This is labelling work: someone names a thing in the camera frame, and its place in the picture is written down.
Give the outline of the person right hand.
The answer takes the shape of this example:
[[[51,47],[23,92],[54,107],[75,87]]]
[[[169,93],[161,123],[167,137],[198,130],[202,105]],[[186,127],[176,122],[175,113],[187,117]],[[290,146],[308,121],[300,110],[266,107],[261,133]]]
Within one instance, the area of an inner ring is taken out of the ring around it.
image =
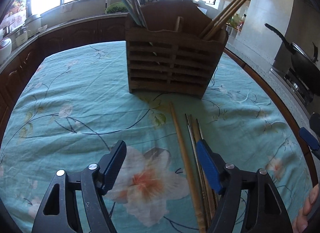
[[[313,187],[307,196],[303,207],[299,210],[297,217],[292,222],[292,229],[294,233],[303,232],[308,226],[308,215],[311,212],[313,205],[319,194],[319,185]]]

